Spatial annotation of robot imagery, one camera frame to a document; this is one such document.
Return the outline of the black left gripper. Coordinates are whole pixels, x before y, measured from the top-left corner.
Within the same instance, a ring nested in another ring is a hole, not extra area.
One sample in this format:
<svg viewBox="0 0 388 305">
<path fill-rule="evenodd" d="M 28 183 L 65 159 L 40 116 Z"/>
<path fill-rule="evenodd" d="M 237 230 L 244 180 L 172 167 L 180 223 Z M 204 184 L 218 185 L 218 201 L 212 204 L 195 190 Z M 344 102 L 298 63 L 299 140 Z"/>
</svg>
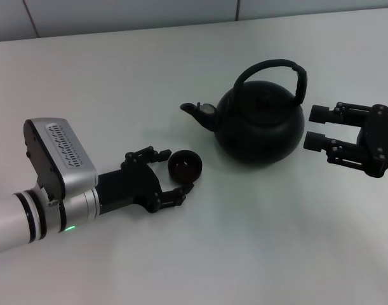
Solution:
<svg viewBox="0 0 388 305">
<path fill-rule="evenodd" d="M 152 146 L 128 152 L 118 170 L 98 176 L 99 214 L 106 214 L 128 205 L 139 205 L 149 213 L 180 206 L 194 184 L 184 184 L 162 192 L 159 179 L 148 163 L 167 161 L 169 149 L 157 152 Z"/>
</svg>

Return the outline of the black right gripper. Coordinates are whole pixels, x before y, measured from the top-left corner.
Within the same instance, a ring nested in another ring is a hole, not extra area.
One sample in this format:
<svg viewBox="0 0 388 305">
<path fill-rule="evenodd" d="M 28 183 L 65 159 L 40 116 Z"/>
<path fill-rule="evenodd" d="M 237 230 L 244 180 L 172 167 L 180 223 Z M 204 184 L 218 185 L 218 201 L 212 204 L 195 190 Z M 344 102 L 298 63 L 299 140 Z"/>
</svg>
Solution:
<svg viewBox="0 0 388 305">
<path fill-rule="evenodd" d="M 313 105 L 309 121 L 362 126 L 358 135 L 358 146 L 325 135 L 307 132 L 304 149 L 325 151 L 327 162 L 355 170 L 364 171 L 374 178 L 381 178 L 388 169 L 388 107 L 375 104 L 372 107 L 337 102 L 333 110 Z M 365 150 L 368 159 L 365 161 Z"/>
</svg>

